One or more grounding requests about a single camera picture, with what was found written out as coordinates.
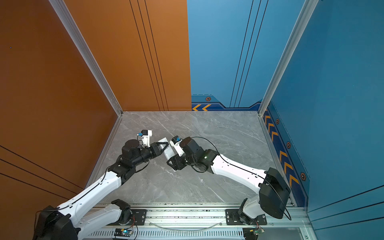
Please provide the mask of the white remote control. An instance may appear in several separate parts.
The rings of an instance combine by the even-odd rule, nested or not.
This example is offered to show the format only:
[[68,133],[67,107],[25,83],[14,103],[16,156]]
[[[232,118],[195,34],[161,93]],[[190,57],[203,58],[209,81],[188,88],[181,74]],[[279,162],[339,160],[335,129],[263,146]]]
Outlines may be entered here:
[[167,160],[178,155],[177,152],[175,151],[175,149],[171,146],[170,142],[167,140],[167,138],[163,138],[163,139],[159,140],[158,142],[168,142],[169,143],[169,146],[164,151],[164,156],[166,157]]

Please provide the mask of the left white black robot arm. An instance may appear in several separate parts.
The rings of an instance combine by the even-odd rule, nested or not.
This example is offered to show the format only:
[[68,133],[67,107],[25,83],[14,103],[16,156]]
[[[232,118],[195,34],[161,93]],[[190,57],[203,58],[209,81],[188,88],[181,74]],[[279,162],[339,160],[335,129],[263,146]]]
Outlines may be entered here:
[[145,146],[140,141],[128,140],[116,162],[106,168],[101,178],[75,197],[53,208],[48,206],[36,217],[34,240],[82,240],[100,228],[119,220],[130,205],[115,200],[91,215],[87,213],[100,200],[127,182],[137,166],[161,156],[169,146],[167,141]]

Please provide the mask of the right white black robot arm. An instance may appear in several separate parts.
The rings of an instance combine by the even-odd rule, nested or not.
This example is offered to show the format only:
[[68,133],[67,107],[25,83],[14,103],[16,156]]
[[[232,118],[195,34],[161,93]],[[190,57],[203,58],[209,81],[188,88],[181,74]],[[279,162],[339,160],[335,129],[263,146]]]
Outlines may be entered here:
[[224,176],[255,192],[256,196],[241,203],[235,214],[238,222],[258,225],[265,215],[292,219],[287,209],[291,188],[277,169],[266,171],[240,164],[220,154],[217,148],[203,149],[194,137],[173,137],[165,148],[165,155],[174,171],[190,166],[197,173]]

